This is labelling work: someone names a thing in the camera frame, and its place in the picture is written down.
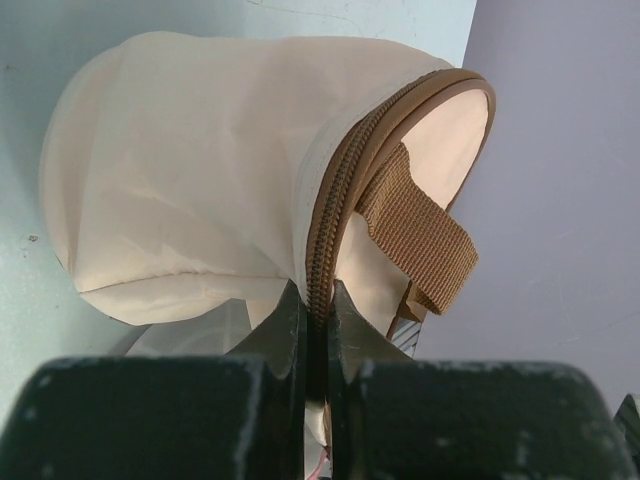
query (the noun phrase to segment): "black object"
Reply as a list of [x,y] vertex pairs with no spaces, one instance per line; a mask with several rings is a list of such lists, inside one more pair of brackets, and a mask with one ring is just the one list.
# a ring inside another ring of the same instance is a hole
[[[414,362],[339,282],[326,343],[333,478],[635,478],[571,367]],[[290,284],[224,357],[49,363],[0,440],[0,479],[303,478],[306,346]]]

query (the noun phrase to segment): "gray wall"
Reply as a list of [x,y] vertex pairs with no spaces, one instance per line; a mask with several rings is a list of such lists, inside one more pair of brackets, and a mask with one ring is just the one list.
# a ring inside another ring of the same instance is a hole
[[481,261],[419,355],[572,363],[640,392],[640,2],[478,2],[464,65],[497,92],[454,208]]

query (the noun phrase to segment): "brown strap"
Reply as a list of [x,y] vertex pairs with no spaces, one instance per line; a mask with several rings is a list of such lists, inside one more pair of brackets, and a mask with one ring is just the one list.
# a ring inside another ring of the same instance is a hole
[[467,232],[413,182],[403,143],[375,173],[355,211],[366,220],[371,239],[416,287],[407,300],[445,312],[478,254]]

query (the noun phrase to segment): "zipper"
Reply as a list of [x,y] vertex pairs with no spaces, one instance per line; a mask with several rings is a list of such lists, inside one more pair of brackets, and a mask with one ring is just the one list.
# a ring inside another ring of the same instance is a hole
[[[306,252],[309,368],[321,377],[321,385],[310,385],[311,390],[308,389],[312,400],[320,400],[326,391],[327,322],[340,244],[367,179],[382,163],[376,162],[376,153],[393,129],[416,108],[467,80],[483,79],[473,72],[452,68],[428,73],[407,84],[358,122],[329,162],[314,206]],[[459,88],[455,90],[446,99],[460,93]]]

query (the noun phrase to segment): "floor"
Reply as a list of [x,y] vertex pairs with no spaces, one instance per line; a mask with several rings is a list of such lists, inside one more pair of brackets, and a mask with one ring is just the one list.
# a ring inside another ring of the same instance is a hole
[[462,64],[475,0],[22,0],[0,3],[0,424],[47,359],[125,351],[140,331],[81,301],[38,209],[49,116],[84,63],[153,30],[387,38]]

